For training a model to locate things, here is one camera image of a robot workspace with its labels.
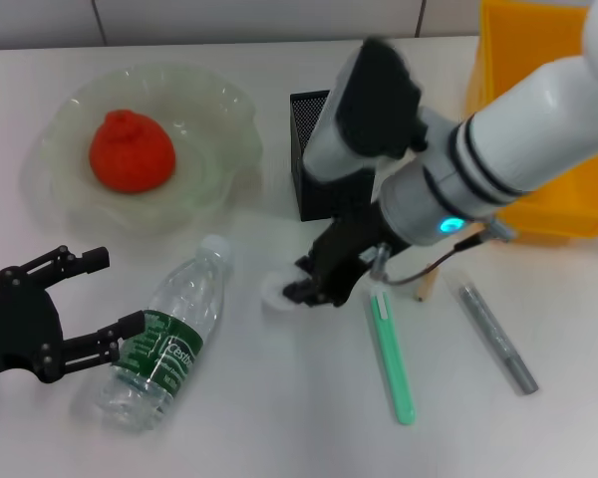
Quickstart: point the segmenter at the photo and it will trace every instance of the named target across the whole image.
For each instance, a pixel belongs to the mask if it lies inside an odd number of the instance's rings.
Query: blue light
[[[459,217],[449,217],[445,219],[439,226],[439,230],[444,234],[452,234],[459,231],[465,225],[465,221]]]

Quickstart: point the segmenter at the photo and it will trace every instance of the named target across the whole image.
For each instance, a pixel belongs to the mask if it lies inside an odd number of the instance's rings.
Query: green highlighter
[[[372,315],[374,317],[377,338],[381,347],[386,376],[392,392],[395,414],[400,423],[411,425],[417,413],[410,393],[408,374],[403,364],[401,348],[395,330],[392,308],[388,299],[388,291],[375,285],[371,290]]]

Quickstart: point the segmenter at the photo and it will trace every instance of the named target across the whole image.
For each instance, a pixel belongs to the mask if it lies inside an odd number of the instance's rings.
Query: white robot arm
[[[349,88],[354,62],[340,74],[304,153],[305,170],[316,181],[372,164],[346,143],[335,121],[341,115],[333,113]],[[488,222],[499,208],[596,155],[598,0],[585,26],[584,56],[542,66],[465,122],[427,109],[420,120],[428,127],[425,148],[386,179],[378,201],[335,220],[315,241],[297,262],[310,278],[286,287],[287,298],[340,306],[371,267],[369,250],[386,244],[399,253],[435,244],[464,224]],[[475,238],[460,247],[477,243]]]

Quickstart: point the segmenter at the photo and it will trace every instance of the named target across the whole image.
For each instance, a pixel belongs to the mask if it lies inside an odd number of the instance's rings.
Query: yellow plastic bin
[[[469,87],[471,115],[545,63],[582,53],[587,8],[482,0]],[[519,240],[542,245],[598,236],[598,156],[500,211]]]

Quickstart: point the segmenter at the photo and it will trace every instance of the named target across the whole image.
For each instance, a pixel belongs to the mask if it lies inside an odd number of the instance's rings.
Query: green bottle label
[[[203,340],[184,322],[157,311],[145,311],[147,328],[120,349],[117,366],[149,378],[172,396],[186,380]]]

